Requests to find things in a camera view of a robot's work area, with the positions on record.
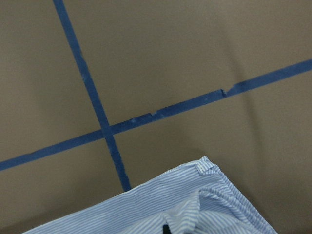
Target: striped fabric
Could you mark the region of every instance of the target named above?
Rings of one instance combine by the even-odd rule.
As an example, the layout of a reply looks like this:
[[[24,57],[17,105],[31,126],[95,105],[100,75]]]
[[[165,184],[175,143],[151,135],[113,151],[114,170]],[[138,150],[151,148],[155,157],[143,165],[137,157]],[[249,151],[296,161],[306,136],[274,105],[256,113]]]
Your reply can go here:
[[[206,156],[26,234],[276,233]]]

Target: blue and white striped cloth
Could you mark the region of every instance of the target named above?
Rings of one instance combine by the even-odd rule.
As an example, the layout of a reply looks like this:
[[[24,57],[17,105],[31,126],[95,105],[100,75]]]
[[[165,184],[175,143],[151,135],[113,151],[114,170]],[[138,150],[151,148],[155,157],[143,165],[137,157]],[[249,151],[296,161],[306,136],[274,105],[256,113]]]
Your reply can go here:
[[[274,234],[206,156],[25,234]]]

